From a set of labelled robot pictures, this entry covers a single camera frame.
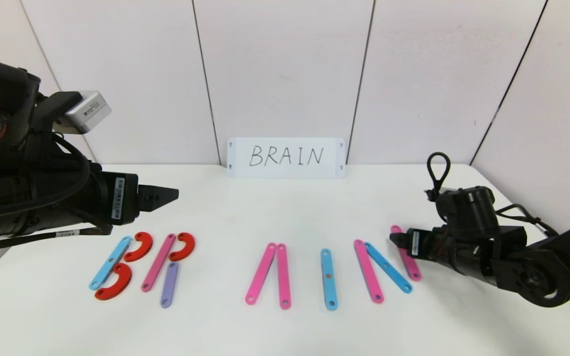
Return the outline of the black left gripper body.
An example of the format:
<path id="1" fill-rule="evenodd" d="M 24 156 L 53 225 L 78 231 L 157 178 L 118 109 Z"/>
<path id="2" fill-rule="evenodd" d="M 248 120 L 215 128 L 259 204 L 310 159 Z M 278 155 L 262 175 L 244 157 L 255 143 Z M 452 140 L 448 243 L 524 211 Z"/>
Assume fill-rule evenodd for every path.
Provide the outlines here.
<path id="1" fill-rule="evenodd" d="M 93 172 L 84 188 L 83 210 L 93 221 L 110 225 L 133 223 L 140 215 L 139 178 L 122 172 Z"/>

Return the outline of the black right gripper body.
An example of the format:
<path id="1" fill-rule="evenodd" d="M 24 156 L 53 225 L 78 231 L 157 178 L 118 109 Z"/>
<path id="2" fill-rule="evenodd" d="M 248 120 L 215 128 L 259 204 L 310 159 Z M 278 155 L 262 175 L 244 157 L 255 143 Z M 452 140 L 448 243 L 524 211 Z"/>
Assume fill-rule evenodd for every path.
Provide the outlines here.
<path id="1" fill-rule="evenodd" d="M 434 254 L 440 248 L 441 230 L 410 228 L 406 233 L 409 235 L 409 256 L 421 261 L 434 261 Z"/>

